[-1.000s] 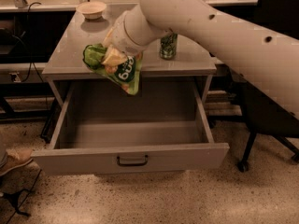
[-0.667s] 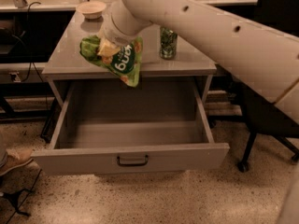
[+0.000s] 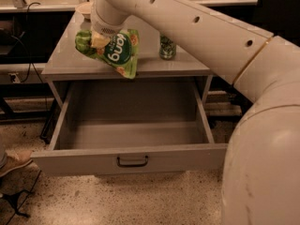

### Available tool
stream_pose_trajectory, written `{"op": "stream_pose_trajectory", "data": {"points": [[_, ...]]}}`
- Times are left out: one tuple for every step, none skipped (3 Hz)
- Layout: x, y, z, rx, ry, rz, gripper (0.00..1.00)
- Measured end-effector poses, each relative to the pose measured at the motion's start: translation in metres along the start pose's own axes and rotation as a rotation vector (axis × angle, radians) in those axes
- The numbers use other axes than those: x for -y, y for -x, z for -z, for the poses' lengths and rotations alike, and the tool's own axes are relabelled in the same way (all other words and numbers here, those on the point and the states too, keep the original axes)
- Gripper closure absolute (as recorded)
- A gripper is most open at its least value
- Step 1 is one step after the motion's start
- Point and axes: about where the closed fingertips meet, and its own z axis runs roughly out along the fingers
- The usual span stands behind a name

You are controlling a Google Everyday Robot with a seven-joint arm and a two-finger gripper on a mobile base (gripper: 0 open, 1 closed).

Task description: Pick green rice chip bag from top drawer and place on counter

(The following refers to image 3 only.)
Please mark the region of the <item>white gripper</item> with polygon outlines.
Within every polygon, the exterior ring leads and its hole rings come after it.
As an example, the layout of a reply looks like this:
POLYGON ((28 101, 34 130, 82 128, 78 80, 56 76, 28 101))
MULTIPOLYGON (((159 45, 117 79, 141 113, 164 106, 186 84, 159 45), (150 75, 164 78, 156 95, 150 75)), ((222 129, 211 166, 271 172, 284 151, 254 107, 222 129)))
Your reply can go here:
POLYGON ((92 32, 91 47, 104 48, 111 41, 109 37, 115 36, 124 27, 126 15, 119 12, 97 11, 91 13, 91 24, 95 31, 92 32))

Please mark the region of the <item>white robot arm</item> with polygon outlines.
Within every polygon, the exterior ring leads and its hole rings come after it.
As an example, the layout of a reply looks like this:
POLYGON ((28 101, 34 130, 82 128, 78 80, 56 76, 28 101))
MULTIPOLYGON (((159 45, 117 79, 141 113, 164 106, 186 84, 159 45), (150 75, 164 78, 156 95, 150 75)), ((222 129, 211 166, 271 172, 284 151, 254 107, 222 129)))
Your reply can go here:
POLYGON ((252 102, 227 148, 222 225, 300 225, 300 58, 291 42, 188 0, 96 0, 92 25, 152 25, 252 102))

